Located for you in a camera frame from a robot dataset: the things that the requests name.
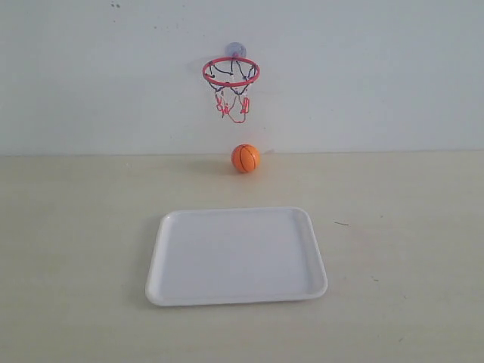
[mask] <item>white tray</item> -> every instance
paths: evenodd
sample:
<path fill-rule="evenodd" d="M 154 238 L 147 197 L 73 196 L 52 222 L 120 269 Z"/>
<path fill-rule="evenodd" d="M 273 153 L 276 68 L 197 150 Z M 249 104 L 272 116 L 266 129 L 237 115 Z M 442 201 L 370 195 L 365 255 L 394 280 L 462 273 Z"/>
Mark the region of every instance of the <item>white tray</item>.
<path fill-rule="evenodd" d="M 146 296 L 159 306 L 312 299 L 327 278 L 300 208 L 178 211 L 163 218 Z"/>

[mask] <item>white wall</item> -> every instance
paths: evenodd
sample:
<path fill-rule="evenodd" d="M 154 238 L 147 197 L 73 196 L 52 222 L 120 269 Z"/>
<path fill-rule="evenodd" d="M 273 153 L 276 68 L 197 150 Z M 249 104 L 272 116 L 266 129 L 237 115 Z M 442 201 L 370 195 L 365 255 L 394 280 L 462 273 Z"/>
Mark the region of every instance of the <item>white wall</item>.
<path fill-rule="evenodd" d="M 0 154 L 484 147 L 484 1 L 1 0 Z M 201 79 L 262 68 L 241 125 Z"/>

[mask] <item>mini basketball hoop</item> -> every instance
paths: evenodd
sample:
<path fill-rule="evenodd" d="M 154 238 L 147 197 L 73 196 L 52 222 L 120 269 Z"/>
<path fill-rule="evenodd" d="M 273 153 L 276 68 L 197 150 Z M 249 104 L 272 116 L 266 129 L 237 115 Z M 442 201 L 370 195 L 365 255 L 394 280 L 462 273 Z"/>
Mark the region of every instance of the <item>mini basketball hoop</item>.
<path fill-rule="evenodd" d="M 259 78 L 256 62 L 244 57 L 221 57 L 203 66 L 203 78 L 215 91 L 216 108 L 234 123 L 245 122 L 250 110 L 250 86 Z"/>

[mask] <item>orange ball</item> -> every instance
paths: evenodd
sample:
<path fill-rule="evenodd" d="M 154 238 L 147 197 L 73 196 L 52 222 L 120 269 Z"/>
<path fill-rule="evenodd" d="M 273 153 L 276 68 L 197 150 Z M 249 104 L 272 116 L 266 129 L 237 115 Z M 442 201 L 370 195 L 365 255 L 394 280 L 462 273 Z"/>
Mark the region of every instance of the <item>orange ball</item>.
<path fill-rule="evenodd" d="M 239 145 L 232 151 L 232 164 L 239 172 L 252 172 L 259 163 L 259 151 L 250 144 Z"/>

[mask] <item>hoop net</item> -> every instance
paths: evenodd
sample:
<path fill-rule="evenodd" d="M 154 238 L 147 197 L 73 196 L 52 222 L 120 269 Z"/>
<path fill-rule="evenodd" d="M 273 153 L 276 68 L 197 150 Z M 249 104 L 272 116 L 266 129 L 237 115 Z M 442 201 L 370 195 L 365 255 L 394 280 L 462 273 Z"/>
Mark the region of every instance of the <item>hoop net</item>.
<path fill-rule="evenodd" d="M 216 109 L 221 117 L 243 123 L 250 111 L 251 85 L 259 78 L 259 66 L 242 57 L 211 60 L 203 67 L 203 78 L 214 90 Z"/>

